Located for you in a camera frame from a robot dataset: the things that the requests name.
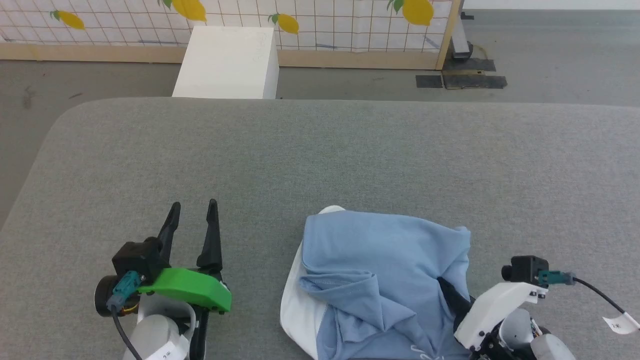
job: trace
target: gray floor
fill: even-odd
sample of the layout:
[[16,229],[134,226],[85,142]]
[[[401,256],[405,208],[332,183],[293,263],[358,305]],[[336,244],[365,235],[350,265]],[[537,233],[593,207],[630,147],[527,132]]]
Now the gray floor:
[[[476,15],[465,22],[469,40],[507,77],[504,90],[418,89],[421,71],[283,68],[278,96],[637,104],[640,13],[469,13]],[[178,71],[166,64],[0,61],[0,226],[58,116],[96,99],[171,96]]]

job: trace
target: gray table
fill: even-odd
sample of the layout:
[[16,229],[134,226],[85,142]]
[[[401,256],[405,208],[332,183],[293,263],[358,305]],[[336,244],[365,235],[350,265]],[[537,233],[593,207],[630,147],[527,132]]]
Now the gray table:
[[[209,359],[305,359],[278,324],[305,217],[330,204],[472,232],[468,284],[516,254],[574,270],[640,316],[640,111],[540,104],[114,99],[51,129],[0,233],[0,359],[116,359],[93,310],[125,241],[182,203],[174,266],[193,266],[220,204],[234,308]],[[633,359],[638,336],[583,287],[552,289],[538,322],[578,359]],[[125,318],[131,332],[133,319]]]

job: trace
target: lemon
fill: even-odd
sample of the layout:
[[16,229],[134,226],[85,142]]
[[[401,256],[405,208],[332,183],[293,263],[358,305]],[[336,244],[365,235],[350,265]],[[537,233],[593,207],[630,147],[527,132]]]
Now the lemon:
[[429,26],[433,6],[428,0],[404,0],[402,13],[410,24]]
[[49,16],[55,17],[58,21],[62,20],[62,22],[64,22],[70,28],[84,30],[84,23],[82,22],[82,19],[70,12],[56,10],[54,12],[49,12]]
[[279,22],[280,28],[291,34],[298,34],[298,30],[300,29],[298,21],[285,13],[275,13],[273,15],[269,15],[267,21],[269,20],[273,21],[273,24]]
[[200,0],[173,0],[173,7],[189,20],[207,21],[206,11]]

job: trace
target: folded clothing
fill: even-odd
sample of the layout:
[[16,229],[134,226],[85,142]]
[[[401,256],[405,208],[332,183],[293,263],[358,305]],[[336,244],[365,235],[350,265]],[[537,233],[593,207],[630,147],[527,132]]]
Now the folded clothing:
[[307,218],[300,287],[327,303],[317,360],[466,360],[437,277],[468,298],[470,233],[401,215]]

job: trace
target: green leaf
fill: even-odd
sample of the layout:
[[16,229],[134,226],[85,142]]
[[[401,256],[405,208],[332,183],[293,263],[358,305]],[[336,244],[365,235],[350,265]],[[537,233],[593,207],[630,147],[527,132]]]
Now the green leaf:
[[404,5],[404,0],[396,0],[394,2],[394,10],[396,11],[396,13],[400,11],[400,8],[402,7],[402,5]]

